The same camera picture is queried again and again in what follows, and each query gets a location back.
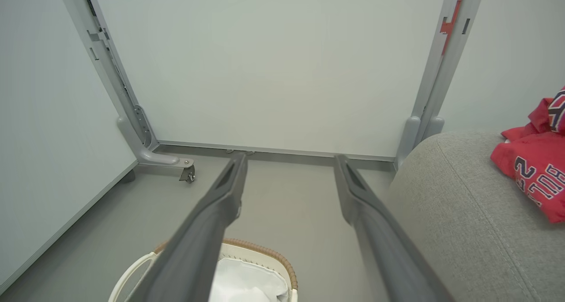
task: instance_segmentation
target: white cloth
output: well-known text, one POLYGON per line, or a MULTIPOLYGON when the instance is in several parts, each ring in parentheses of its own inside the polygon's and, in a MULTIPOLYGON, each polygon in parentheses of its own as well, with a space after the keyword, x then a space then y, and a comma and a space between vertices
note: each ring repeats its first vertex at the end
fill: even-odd
POLYGON ((224 258, 216 265, 208 302, 288 302, 288 285, 273 270, 224 258))

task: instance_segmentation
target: gray floor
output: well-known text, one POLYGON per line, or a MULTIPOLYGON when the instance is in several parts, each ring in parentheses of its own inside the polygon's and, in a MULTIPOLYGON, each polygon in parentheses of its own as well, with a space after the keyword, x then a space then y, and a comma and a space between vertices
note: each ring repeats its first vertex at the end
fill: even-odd
MULTIPOLYGON (((167 240, 227 162, 222 151, 165 147, 196 160, 196 182, 180 170, 138 166, 137 179, 118 184, 73 225, 1 297, 0 302, 100 302, 137 258, 167 240)), ((298 277, 299 301, 369 301, 353 229, 341 217, 333 160, 256 153, 241 216, 226 237, 282 253, 298 277)), ((360 162, 367 183, 383 195, 390 163, 360 162)))

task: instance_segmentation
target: white basket handle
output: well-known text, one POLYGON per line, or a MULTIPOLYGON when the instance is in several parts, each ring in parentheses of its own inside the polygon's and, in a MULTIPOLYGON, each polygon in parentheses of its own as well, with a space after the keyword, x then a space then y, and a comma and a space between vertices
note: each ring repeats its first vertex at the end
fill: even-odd
MULTIPOLYGON (((157 257, 158 256, 154 252, 151 252, 139 258, 136 262, 133 262, 133 264, 129 266, 127 270, 125 270, 120 279, 117 281, 116 285, 113 287, 112 294, 109 295, 108 302, 116 302, 117 297, 120 295, 121 290, 124 288, 125 283, 129 280, 129 277, 132 276, 133 272, 135 272, 142 264, 147 261, 149 261, 149 267, 147 267, 147 270, 149 270, 149 268, 153 266, 153 263, 155 263, 157 257)), ((141 280, 143 279, 143 276, 141 276, 141 279, 136 283, 136 286, 135 288, 133 288, 132 292, 135 291, 135 289, 139 285, 139 282, 141 282, 141 280)))

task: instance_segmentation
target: printed number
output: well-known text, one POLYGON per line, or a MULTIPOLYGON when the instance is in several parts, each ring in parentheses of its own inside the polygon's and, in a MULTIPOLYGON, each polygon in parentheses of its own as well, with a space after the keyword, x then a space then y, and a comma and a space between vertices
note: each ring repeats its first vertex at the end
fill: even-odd
POLYGON ((528 168, 526 160, 519 156, 516 157, 516 162, 514 162, 514 169, 524 178, 530 178, 535 174, 535 167, 528 168))

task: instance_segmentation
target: white board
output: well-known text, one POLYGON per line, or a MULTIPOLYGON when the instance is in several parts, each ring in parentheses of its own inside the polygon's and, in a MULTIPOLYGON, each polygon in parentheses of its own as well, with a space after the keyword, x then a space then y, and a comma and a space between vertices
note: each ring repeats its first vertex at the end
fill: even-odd
POLYGON ((136 158, 62 0, 0 0, 0 27, 1 294, 136 158))
POLYGON ((159 141, 394 157, 443 0, 98 0, 159 141))
POLYGON ((565 85, 563 0, 482 0, 439 115, 443 131, 526 125, 565 85))

